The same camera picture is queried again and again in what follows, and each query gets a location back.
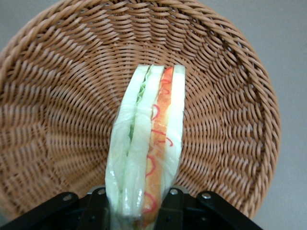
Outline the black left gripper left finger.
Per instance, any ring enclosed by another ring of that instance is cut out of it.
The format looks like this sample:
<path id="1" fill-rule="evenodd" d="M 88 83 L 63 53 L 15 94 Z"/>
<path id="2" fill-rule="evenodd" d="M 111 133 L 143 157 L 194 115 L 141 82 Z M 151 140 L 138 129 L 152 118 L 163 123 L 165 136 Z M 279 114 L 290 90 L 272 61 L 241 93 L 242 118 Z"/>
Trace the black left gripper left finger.
<path id="1" fill-rule="evenodd" d="M 63 192 L 1 227 L 2 230 L 108 230 L 110 209 L 105 188 L 84 197 Z"/>

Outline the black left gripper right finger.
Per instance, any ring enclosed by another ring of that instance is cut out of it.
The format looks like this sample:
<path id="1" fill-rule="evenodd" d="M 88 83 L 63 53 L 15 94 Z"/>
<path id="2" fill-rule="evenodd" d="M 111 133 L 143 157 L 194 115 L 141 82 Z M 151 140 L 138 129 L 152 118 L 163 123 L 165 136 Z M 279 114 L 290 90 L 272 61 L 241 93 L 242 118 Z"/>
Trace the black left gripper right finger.
<path id="1" fill-rule="evenodd" d="M 183 187 L 170 188 L 155 223 L 157 230 L 260 230 L 261 227 L 217 193 L 192 197 Z"/>

